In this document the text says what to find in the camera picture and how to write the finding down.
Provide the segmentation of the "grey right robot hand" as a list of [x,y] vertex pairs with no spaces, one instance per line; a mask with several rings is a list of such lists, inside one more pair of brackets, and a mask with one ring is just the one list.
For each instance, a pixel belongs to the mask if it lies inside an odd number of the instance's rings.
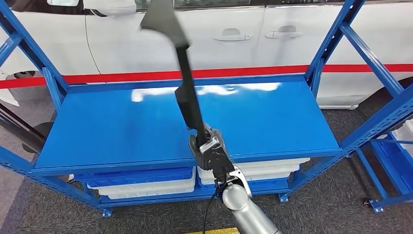
[[205,137],[206,141],[200,141],[198,135],[190,135],[189,136],[189,148],[192,152],[193,156],[195,157],[196,161],[199,165],[203,164],[204,156],[203,153],[209,149],[211,146],[219,143],[224,152],[227,153],[227,149],[224,143],[223,136],[218,129],[213,129],[206,123],[204,124],[205,130]]

